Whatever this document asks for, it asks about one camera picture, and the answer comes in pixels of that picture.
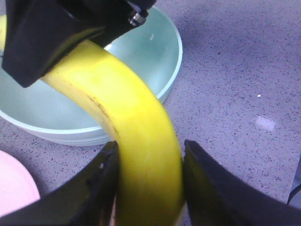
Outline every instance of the black cable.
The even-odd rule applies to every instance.
[[[299,191],[301,191],[301,184],[299,184],[297,187],[295,187],[295,188],[290,192],[290,195],[288,196],[288,200],[287,200],[287,205],[290,204],[292,198],[293,198]]]

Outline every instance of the speckled countertop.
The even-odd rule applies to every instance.
[[[183,63],[165,101],[181,144],[196,140],[234,175],[285,202],[301,152],[300,1],[156,5],[183,42]],[[100,148],[51,143],[0,119],[0,149],[27,167],[41,195]]]

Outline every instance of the pink plate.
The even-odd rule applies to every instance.
[[[0,151],[0,217],[37,201],[37,186],[27,169]]]

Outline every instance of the yellow banana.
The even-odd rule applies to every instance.
[[[2,49],[5,32],[2,16]],[[90,41],[79,44],[42,80],[88,111],[117,140],[116,225],[174,225],[184,204],[181,148],[167,112],[147,85]]]

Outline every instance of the light green bowl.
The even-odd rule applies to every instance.
[[[166,15],[152,8],[143,26],[116,39],[107,50],[131,67],[161,102],[165,100],[182,61],[180,35]],[[24,89],[2,69],[0,116],[60,144],[89,146],[110,140],[88,113],[47,84],[37,81]]]

